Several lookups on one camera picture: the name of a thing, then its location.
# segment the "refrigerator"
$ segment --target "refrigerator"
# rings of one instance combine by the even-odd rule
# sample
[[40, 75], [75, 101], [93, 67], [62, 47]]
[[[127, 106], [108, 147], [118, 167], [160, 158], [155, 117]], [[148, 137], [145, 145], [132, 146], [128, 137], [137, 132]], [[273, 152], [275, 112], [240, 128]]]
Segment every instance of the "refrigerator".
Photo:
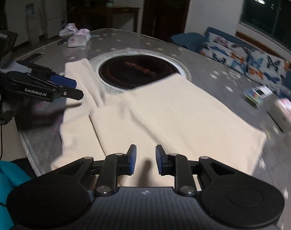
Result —
[[50, 39], [59, 34], [62, 21], [60, 0], [42, 0], [44, 25], [43, 34]]

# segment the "cream garment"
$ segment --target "cream garment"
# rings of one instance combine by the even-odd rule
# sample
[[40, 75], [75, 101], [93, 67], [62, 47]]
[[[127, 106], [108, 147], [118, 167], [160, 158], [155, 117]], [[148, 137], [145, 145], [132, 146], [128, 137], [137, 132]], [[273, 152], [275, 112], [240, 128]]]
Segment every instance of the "cream garment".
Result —
[[210, 156], [253, 173], [266, 141], [264, 132], [179, 74], [118, 95], [106, 94], [86, 59], [67, 63], [65, 74], [77, 81], [85, 97], [81, 106], [65, 111], [64, 150], [53, 169], [83, 156], [101, 160], [126, 153], [135, 144], [135, 173], [121, 177], [121, 185], [173, 186], [173, 177], [158, 174], [155, 146], [162, 144], [167, 153], [190, 160]]

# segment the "wooden door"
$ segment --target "wooden door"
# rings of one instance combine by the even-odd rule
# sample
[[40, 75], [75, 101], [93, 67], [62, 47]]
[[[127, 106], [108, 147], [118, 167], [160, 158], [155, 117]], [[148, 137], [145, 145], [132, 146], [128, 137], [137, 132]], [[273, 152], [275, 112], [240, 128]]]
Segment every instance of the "wooden door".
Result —
[[144, 0], [141, 33], [169, 41], [183, 33], [190, 0]]

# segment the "window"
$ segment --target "window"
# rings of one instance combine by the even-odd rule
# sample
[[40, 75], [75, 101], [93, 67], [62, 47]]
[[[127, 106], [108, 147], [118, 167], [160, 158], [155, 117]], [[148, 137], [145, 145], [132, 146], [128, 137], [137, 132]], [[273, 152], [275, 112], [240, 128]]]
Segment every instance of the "window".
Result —
[[291, 2], [245, 0], [241, 21], [267, 34], [291, 51]]

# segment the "gray glove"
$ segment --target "gray glove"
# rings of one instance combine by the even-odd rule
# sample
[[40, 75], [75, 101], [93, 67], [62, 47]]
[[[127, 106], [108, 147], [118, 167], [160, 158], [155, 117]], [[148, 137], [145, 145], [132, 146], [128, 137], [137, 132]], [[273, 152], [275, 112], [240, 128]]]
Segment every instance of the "gray glove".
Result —
[[15, 95], [7, 97], [0, 91], [0, 126], [8, 124], [23, 104], [27, 104], [24, 97]]

